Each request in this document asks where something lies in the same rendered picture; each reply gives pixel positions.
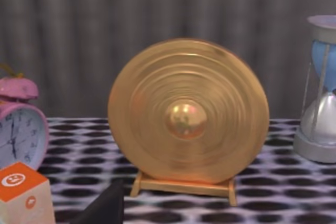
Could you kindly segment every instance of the patterned tablecloth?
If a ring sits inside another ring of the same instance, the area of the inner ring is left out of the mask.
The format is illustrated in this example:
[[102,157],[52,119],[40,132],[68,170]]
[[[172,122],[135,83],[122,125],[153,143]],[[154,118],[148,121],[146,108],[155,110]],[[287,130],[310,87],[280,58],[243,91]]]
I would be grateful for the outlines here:
[[[51,142],[39,171],[50,179],[58,223],[67,223],[116,178],[129,193],[137,169],[118,150],[107,120],[49,123]],[[261,153],[237,176],[238,207],[223,198],[143,191],[125,198],[124,223],[336,223],[336,165],[293,153],[297,125],[271,120]]]

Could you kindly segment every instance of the white smiley logo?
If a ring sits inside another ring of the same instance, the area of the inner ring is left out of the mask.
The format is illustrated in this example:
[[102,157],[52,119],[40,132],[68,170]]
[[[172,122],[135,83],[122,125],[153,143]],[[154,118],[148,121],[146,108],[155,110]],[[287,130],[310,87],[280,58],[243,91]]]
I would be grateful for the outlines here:
[[5,187],[13,187],[22,184],[26,179],[26,176],[21,173],[13,173],[4,177],[1,184]]

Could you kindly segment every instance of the gong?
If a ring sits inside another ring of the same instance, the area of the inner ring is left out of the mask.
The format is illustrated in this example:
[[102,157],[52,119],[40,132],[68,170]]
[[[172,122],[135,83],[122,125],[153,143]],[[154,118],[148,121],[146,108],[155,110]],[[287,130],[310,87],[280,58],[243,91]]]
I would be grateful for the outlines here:
[[151,178],[217,184],[260,152],[269,111],[257,77],[232,52],[173,39],[121,70],[108,120],[122,153]]

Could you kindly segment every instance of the yellow clock handle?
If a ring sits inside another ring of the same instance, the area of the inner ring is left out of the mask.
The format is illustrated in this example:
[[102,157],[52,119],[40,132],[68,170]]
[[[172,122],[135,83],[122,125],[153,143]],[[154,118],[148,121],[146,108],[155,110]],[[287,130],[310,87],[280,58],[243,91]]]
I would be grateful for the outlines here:
[[23,73],[15,73],[13,69],[5,63],[0,63],[0,68],[4,69],[10,76],[14,78],[23,78],[24,76]]

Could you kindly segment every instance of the pink alarm clock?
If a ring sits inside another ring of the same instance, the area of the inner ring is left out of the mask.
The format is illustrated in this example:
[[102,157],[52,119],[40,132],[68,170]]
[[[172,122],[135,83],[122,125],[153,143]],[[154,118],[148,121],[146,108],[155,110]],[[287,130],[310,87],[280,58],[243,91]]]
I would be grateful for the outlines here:
[[0,169],[22,162],[41,165],[49,142],[49,127],[41,110],[28,103],[38,89],[22,75],[0,79]]

